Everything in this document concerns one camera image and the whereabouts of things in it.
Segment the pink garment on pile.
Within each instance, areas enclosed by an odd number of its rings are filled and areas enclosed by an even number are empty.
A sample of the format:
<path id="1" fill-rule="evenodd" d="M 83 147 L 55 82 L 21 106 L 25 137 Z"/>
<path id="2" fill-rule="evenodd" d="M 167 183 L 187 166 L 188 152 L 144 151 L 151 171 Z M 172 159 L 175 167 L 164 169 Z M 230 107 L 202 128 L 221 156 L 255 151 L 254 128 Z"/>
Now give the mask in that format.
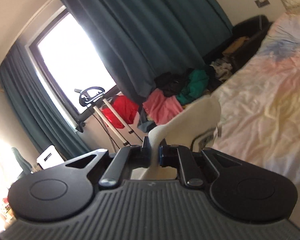
<path id="1" fill-rule="evenodd" d="M 155 89 L 142 104 L 147 115 L 156 125 L 164 125 L 183 111 L 175 96 L 166 97 L 160 89 Z"/>

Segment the teal curtain far side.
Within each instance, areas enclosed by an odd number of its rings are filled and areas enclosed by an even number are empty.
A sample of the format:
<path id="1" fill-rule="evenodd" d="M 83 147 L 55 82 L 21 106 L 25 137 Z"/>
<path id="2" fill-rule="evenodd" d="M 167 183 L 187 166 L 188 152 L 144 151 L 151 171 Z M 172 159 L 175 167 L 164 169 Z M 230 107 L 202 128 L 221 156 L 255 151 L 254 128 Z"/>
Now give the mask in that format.
<path id="1" fill-rule="evenodd" d="M 143 103 L 156 77 L 205 67 L 231 36 L 216 0 L 61 0 L 125 96 Z"/>

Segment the cream white knit garment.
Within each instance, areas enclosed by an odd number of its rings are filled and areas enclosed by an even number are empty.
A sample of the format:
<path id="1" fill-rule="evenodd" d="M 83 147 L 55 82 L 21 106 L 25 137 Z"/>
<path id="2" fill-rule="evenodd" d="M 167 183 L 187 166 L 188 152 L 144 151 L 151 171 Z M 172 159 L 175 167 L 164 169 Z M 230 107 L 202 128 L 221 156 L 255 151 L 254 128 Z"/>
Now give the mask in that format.
<path id="1" fill-rule="evenodd" d="M 152 129 L 149 134 L 151 146 L 151 165 L 137 168 L 132 172 L 136 180 L 175 179 L 177 170 L 159 165 L 159 145 L 166 140 L 169 145 L 190 147 L 199 135 L 209 136 L 215 132 L 221 119 L 221 106 L 214 96 L 204 96 L 191 103 L 181 113 L 164 125 Z"/>

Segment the white air purifier box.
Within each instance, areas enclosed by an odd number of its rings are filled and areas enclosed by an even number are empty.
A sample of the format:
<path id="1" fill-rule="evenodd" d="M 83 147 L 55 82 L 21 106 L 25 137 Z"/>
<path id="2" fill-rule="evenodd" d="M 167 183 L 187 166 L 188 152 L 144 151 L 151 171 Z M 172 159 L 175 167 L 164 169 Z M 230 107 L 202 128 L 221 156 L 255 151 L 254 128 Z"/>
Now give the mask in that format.
<path id="1" fill-rule="evenodd" d="M 51 168 L 64 163 L 63 158 L 56 150 L 55 146 L 50 145 L 38 158 L 37 164 L 43 169 Z"/>

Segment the wall power socket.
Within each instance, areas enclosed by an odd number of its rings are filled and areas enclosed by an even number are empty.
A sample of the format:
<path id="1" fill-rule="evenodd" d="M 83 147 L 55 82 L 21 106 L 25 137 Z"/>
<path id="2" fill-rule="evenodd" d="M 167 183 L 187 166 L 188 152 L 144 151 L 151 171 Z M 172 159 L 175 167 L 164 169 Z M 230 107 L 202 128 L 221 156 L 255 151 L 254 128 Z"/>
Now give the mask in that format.
<path id="1" fill-rule="evenodd" d="M 269 0 L 255 0 L 255 3 L 256 3 L 258 8 L 262 8 L 262 7 L 265 7 L 267 5 L 270 5 Z"/>

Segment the red garment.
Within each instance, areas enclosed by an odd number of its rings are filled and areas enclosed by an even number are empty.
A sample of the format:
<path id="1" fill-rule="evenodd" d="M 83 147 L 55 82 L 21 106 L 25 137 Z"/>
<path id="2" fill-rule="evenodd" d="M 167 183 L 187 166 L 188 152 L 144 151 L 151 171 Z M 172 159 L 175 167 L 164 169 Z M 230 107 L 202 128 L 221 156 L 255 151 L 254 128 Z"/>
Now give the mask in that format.
<path id="1" fill-rule="evenodd" d="M 125 95 L 118 95 L 115 96 L 110 104 L 128 125 L 133 124 L 139 109 L 139 106 L 136 103 L 131 101 Z M 102 113 L 115 128 L 123 129 L 125 127 L 109 107 L 104 106 L 102 108 Z"/>

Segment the black garment on pile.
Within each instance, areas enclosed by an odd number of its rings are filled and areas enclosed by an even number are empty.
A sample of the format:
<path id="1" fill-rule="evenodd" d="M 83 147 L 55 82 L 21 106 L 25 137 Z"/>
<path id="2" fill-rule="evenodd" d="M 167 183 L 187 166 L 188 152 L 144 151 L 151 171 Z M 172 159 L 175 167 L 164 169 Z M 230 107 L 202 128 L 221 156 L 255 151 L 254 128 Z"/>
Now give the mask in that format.
<path id="1" fill-rule="evenodd" d="M 186 86 L 188 74 L 172 74 L 166 72 L 154 79 L 156 88 L 160 89 L 166 98 L 178 95 Z"/>

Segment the green garment on pile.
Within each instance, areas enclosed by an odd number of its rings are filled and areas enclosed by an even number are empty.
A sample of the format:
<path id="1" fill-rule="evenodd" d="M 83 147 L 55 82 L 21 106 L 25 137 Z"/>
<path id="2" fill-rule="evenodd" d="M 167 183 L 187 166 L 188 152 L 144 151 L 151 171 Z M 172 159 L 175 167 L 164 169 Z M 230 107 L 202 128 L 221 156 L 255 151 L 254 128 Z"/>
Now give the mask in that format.
<path id="1" fill-rule="evenodd" d="M 209 76 L 206 71 L 195 69 L 189 74 L 186 85 L 175 97 L 182 106 L 187 105 L 203 95 L 208 83 Z"/>

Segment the teal curtain near desk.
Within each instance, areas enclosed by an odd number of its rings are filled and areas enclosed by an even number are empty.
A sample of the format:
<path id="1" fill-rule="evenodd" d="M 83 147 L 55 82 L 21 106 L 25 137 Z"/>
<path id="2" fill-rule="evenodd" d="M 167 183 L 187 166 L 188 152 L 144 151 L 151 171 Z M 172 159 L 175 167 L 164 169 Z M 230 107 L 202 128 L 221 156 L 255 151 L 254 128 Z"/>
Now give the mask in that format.
<path id="1" fill-rule="evenodd" d="M 0 65 L 0 83 L 21 126 L 39 153 L 49 146 L 65 159 L 91 151 L 62 117 L 25 48 L 15 42 Z"/>

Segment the pink pastel bed blanket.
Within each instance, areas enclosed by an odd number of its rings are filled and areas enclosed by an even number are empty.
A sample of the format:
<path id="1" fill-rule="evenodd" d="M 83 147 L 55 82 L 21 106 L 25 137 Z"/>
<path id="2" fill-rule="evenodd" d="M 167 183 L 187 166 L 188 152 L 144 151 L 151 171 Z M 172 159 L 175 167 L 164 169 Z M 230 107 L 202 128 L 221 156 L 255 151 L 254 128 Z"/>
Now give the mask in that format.
<path id="1" fill-rule="evenodd" d="M 222 136 L 214 147 L 300 184 L 300 12 L 278 18 L 215 96 Z"/>

